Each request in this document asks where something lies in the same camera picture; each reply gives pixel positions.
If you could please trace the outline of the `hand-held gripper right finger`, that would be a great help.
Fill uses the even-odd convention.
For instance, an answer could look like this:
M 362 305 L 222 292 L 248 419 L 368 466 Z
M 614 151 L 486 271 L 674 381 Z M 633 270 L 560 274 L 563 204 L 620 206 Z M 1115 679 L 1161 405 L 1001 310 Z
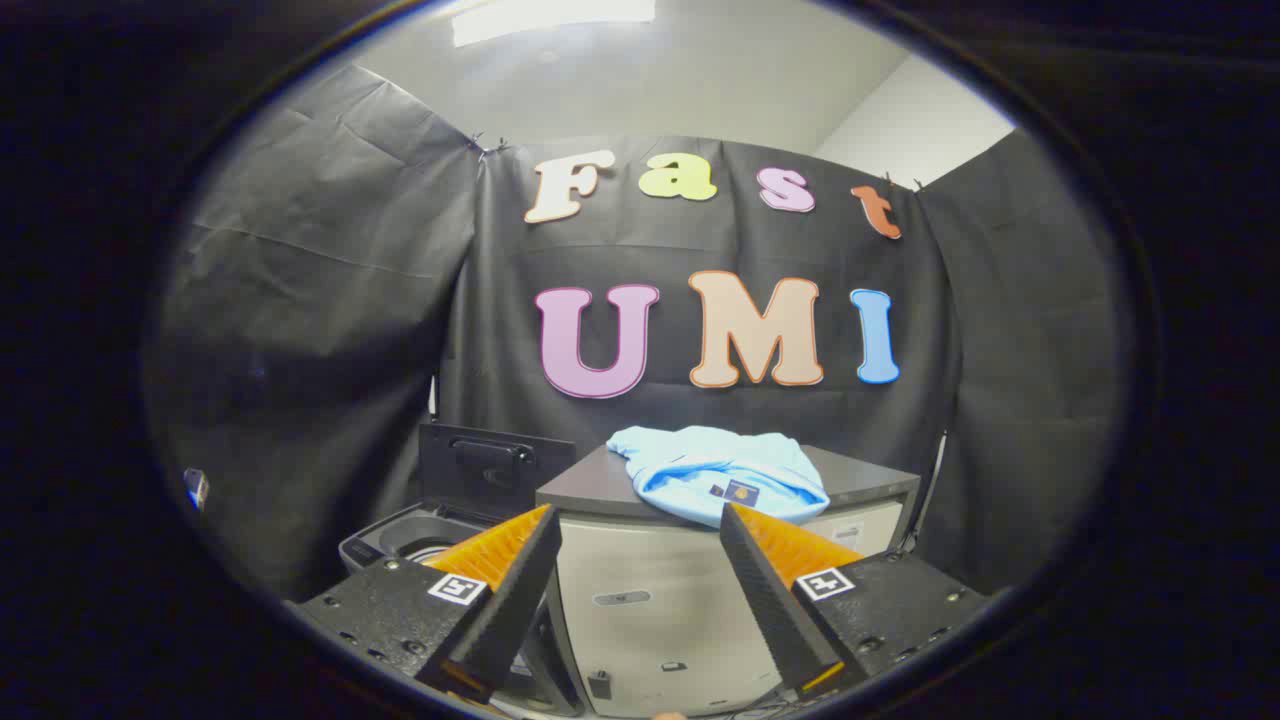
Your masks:
M 741 503 L 719 542 L 785 689 L 814 700 L 924 656 L 991 597 L 900 551 L 864 556 Z

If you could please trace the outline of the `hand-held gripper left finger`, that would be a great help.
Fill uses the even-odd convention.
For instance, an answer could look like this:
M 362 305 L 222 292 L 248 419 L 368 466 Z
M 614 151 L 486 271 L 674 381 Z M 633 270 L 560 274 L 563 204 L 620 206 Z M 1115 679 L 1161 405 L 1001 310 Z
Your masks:
M 291 611 L 401 684 L 486 705 L 534 624 L 561 543 L 559 512 L 544 503 L 425 561 L 376 557 Z

